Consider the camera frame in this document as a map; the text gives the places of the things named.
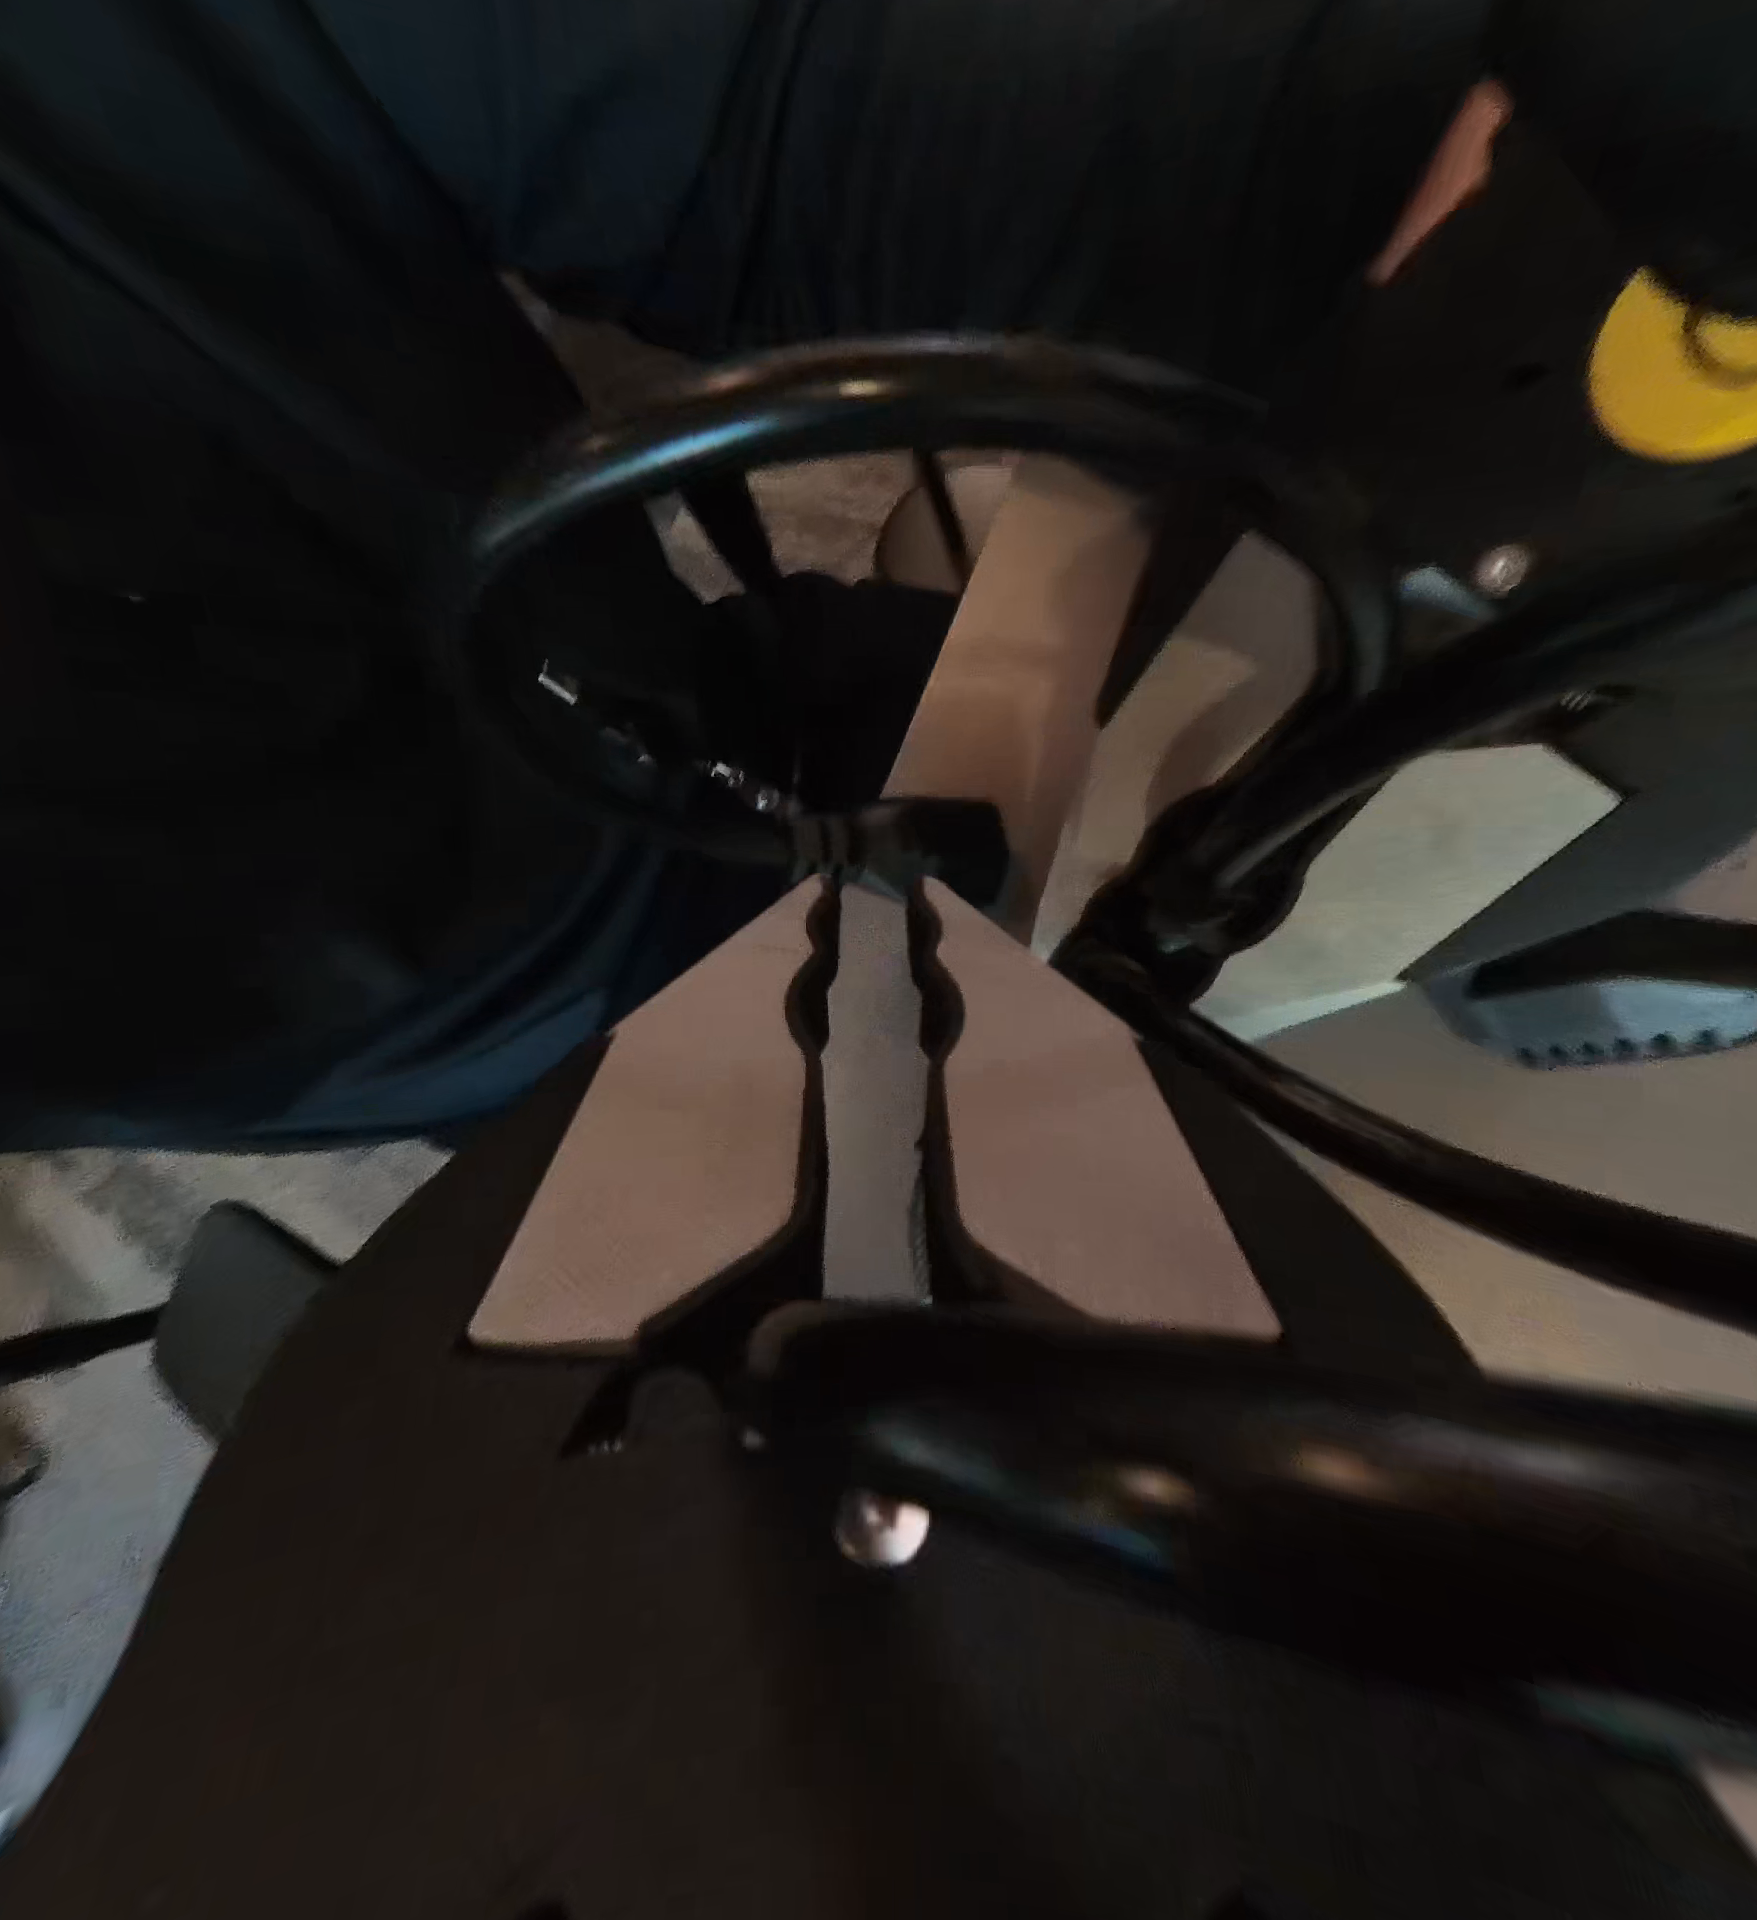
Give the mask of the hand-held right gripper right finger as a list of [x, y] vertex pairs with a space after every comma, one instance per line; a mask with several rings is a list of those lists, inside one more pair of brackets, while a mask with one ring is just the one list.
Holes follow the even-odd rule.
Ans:
[[917, 889], [907, 928], [932, 1298], [1276, 1336], [1132, 1031], [943, 881]]

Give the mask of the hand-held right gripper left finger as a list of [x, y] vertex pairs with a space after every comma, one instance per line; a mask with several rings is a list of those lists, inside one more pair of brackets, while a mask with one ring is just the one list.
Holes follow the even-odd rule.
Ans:
[[468, 1321], [482, 1352], [624, 1352], [772, 1250], [819, 1135], [836, 896], [805, 880], [622, 1021]]

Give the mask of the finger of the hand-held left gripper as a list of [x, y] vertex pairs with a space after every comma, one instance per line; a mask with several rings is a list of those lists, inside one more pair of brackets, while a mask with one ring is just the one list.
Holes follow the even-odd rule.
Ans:
[[1178, 800], [1225, 780], [1297, 705], [1316, 665], [1313, 579], [1243, 538], [1099, 732], [1034, 917], [1058, 948]]
[[[1237, 773], [1251, 742], [1099, 744], [1059, 816], [1067, 929], [1178, 799]], [[1427, 951], [1604, 822], [1624, 799], [1539, 744], [1424, 757], [1312, 864], [1285, 922], [1227, 959], [1198, 1011], [1244, 1041], [1393, 996]]]

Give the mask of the black power strip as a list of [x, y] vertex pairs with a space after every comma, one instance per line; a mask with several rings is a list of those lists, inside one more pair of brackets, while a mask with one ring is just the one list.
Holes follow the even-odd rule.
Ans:
[[783, 815], [880, 795], [959, 594], [786, 574], [703, 601], [669, 568], [506, 589], [468, 631], [502, 742], [574, 806], [673, 852], [784, 853]]

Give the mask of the person's left hand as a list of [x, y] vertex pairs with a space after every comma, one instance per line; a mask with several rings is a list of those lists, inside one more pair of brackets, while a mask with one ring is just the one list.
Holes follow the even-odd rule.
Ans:
[[1389, 282], [1490, 177], [1497, 141], [1511, 123], [1511, 95], [1495, 80], [1474, 85], [1429, 157], [1385, 246], [1367, 266], [1369, 287]]

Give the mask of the pale furniture leg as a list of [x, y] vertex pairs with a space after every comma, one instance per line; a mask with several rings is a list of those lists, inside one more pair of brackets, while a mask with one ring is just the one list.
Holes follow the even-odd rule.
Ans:
[[995, 805], [1011, 853], [1003, 922], [1034, 946], [1152, 531], [1133, 495], [1061, 460], [961, 453], [932, 476], [970, 568], [951, 558], [932, 480], [917, 480], [877, 557], [904, 585], [952, 585], [959, 606], [885, 797]]

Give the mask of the black metal leg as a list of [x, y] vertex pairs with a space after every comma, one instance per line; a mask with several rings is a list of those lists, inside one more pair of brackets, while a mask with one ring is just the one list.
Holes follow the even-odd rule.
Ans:
[[970, 543], [967, 541], [964, 520], [951, 492], [944, 461], [940, 453], [921, 447], [912, 452], [912, 461], [915, 488], [932, 517], [940, 553], [949, 564], [955, 586], [963, 589], [970, 580], [974, 558]]
[[784, 574], [747, 477], [704, 477], [681, 486], [678, 496], [740, 586], [760, 598], [775, 598]]

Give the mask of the grey rounded object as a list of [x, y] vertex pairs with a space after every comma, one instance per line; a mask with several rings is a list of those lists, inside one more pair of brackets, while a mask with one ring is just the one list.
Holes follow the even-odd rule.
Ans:
[[150, 1368], [210, 1446], [233, 1432], [251, 1390], [344, 1265], [265, 1212], [218, 1202], [194, 1227], [160, 1308]]

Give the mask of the person's dark blue clothing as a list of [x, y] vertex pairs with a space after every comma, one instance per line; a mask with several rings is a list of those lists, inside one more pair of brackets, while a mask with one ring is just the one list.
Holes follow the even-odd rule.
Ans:
[[1492, 3], [0, 3], [0, 1154], [437, 1135], [779, 880], [578, 812], [442, 637], [583, 402], [1009, 334], [1268, 391]]

